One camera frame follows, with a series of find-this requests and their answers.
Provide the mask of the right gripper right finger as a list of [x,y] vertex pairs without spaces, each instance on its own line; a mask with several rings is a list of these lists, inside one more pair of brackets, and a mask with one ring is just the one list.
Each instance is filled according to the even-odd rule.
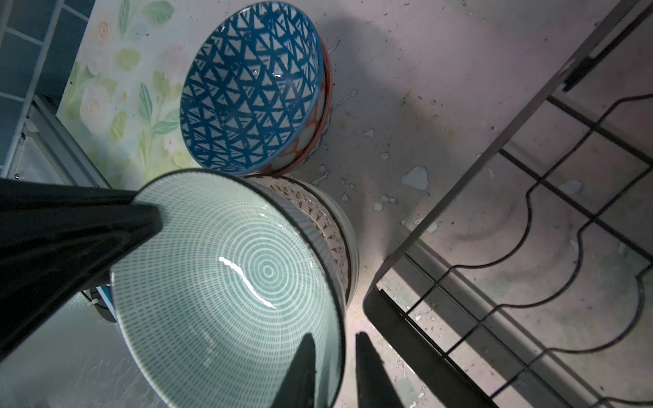
[[363,331],[355,335],[355,375],[360,408],[403,408],[384,363]]

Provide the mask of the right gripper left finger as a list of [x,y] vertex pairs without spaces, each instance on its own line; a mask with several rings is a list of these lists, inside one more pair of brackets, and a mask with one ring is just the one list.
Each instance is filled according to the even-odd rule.
[[310,333],[302,337],[272,408],[313,408],[316,392],[316,345]]

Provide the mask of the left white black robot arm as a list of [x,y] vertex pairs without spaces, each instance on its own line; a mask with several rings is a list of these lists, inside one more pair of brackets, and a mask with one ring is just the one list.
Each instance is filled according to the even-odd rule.
[[1,357],[163,228],[128,190],[1,181]]

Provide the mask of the green ringed bowl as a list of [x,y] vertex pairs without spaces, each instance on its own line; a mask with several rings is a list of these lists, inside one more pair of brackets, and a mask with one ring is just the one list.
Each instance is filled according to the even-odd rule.
[[345,296],[311,220],[243,178],[202,169],[144,186],[162,230],[112,267],[122,335],[171,407],[269,407],[302,338],[316,345],[315,404],[345,370]]

